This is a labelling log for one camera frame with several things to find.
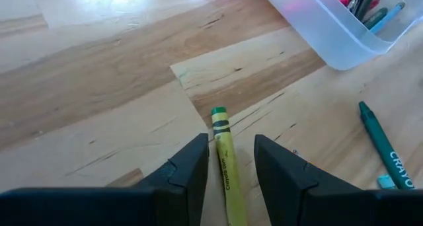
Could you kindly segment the pale grey-blue pencil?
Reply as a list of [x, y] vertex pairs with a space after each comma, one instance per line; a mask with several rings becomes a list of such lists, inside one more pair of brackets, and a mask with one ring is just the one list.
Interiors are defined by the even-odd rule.
[[370, 28], [370, 32], [377, 34], [381, 31], [391, 20], [393, 20], [405, 7], [405, 2], [400, 2], [395, 5], [387, 14]]

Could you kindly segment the short dark pen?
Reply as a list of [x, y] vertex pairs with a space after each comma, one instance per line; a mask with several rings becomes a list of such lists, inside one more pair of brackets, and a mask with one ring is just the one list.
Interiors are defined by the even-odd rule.
[[354, 16], [358, 20], [362, 20], [364, 18], [365, 14], [369, 10], [372, 1], [373, 0], [358, 0], [358, 4], [355, 6], [354, 9]]

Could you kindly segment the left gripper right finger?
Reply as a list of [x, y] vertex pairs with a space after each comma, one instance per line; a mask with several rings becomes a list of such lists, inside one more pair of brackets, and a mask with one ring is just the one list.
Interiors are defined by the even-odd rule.
[[272, 226], [423, 226], [423, 190], [362, 190], [262, 134], [254, 161]]

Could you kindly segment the dark green crayon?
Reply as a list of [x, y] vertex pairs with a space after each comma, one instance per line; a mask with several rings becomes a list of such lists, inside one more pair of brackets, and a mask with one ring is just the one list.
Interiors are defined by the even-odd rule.
[[388, 8], [383, 7], [372, 14], [367, 20], [364, 21], [364, 26], [371, 30], [381, 19], [383, 19], [388, 12]]

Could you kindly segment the teal crayon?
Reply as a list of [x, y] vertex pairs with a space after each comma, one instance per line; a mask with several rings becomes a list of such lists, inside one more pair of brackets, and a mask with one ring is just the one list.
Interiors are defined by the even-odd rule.
[[387, 174], [391, 177], [395, 186], [401, 190], [415, 190], [416, 187], [409, 177], [399, 154], [391, 145], [374, 112], [364, 101], [359, 102], [358, 108], [360, 110], [360, 118], [373, 146], [379, 153]]

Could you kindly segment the yellow-green crayon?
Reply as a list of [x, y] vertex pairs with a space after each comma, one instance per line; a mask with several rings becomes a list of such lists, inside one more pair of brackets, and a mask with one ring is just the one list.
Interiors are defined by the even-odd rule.
[[212, 108], [211, 122], [223, 178], [228, 226], [248, 226], [237, 158], [226, 108], [223, 106]]

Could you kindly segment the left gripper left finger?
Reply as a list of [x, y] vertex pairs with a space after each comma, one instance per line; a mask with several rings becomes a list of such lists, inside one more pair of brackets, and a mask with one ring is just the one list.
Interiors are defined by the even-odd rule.
[[209, 155], [200, 133], [133, 186], [6, 191], [0, 226], [200, 226]]

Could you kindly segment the pink-lidded clear supply box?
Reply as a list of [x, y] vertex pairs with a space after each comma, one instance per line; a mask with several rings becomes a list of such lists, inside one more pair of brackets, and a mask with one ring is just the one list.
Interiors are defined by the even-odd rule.
[[269, 0], [315, 52], [337, 70], [348, 70], [386, 54], [423, 21], [423, 0], [380, 0], [378, 6], [404, 8], [379, 32], [371, 33], [339, 0]]

